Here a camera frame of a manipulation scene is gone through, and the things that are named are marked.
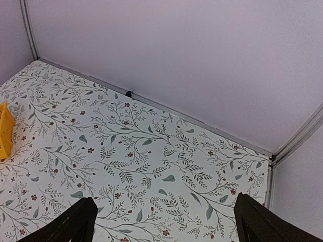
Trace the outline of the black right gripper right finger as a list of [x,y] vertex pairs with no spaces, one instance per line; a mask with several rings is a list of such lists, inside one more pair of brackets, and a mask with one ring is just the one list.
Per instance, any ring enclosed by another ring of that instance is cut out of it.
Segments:
[[234,206],[239,241],[317,241],[322,239],[282,220],[248,194]]

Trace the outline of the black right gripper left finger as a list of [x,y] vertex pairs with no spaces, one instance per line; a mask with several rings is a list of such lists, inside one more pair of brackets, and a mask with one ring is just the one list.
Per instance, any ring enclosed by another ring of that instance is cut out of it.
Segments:
[[92,241],[98,207],[91,197],[82,198],[24,241]]

